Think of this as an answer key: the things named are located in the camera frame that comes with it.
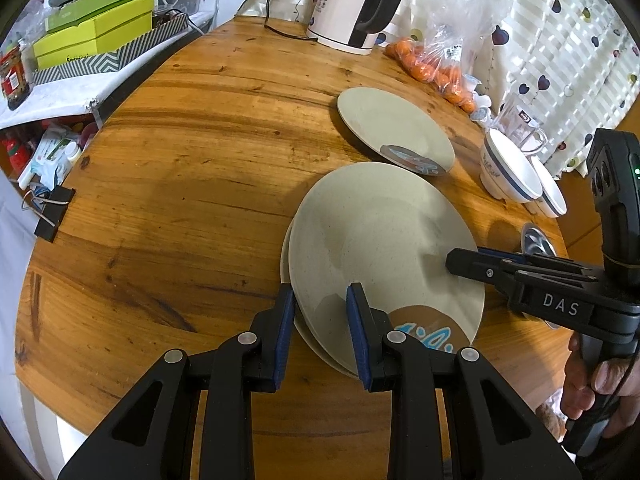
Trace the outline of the person's right hand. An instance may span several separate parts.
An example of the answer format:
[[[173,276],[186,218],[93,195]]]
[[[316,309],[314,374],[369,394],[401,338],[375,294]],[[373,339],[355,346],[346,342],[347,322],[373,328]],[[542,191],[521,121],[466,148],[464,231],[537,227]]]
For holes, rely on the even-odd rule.
[[[570,419],[578,419],[596,402],[596,394],[612,396],[626,371],[629,374],[617,393],[620,405],[612,415],[603,437],[612,438],[631,427],[639,416],[639,361],[630,367],[631,360],[605,361],[590,372],[580,354],[578,333],[568,341],[570,356],[565,363],[565,379],[561,398],[561,411]]]

